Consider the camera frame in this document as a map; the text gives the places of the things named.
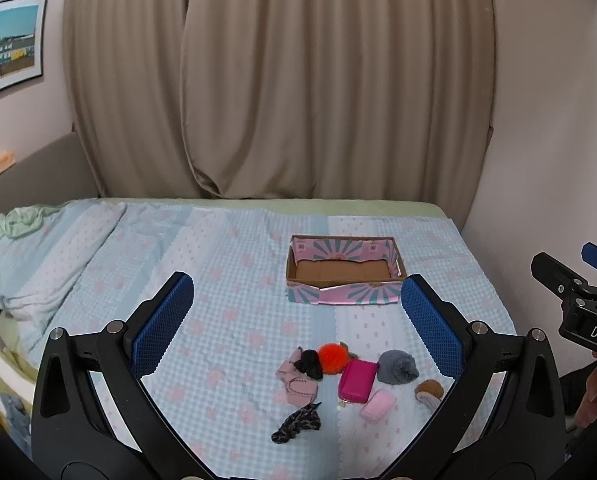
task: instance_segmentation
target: box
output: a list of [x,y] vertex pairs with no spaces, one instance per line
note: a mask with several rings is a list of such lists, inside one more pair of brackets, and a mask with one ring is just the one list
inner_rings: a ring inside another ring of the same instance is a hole
[[293,303],[397,303],[406,276],[391,237],[294,235],[290,240],[285,278]]

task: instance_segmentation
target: pink pouch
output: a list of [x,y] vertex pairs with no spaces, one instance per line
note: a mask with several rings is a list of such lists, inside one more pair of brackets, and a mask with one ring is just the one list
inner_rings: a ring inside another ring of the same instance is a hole
[[379,365],[376,363],[352,359],[343,370],[339,381],[339,399],[358,404],[368,402],[377,368]]
[[374,395],[368,403],[361,408],[359,416],[363,420],[375,424],[381,420],[381,418],[386,416],[387,412],[389,412],[396,403],[397,398],[387,390],[381,388],[374,392]]

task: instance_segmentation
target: curtain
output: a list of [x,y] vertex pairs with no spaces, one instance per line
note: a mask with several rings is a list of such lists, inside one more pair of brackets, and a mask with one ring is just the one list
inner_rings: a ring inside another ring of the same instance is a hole
[[198,197],[179,79],[188,0],[66,0],[72,113],[103,195]]
[[463,225],[492,0],[190,0],[181,67],[182,134],[213,196],[419,200]]

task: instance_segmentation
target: white wall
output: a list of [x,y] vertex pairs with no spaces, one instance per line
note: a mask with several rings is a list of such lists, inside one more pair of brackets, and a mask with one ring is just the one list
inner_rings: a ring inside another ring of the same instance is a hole
[[72,117],[62,56],[63,0],[48,0],[44,33],[44,75],[0,92],[0,152],[17,160],[68,134]]
[[560,301],[530,274],[546,251],[592,285],[597,244],[597,0],[495,0],[494,133],[463,236],[525,334],[539,326],[561,373],[591,361],[561,338]]

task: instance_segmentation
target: human hand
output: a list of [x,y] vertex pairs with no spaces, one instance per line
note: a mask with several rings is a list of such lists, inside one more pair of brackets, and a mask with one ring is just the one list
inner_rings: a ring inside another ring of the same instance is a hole
[[[592,352],[597,359],[597,352]],[[581,428],[587,428],[597,419],[597,367],[585,381],[585,395],[581,405],[576,410],[575,423]]]

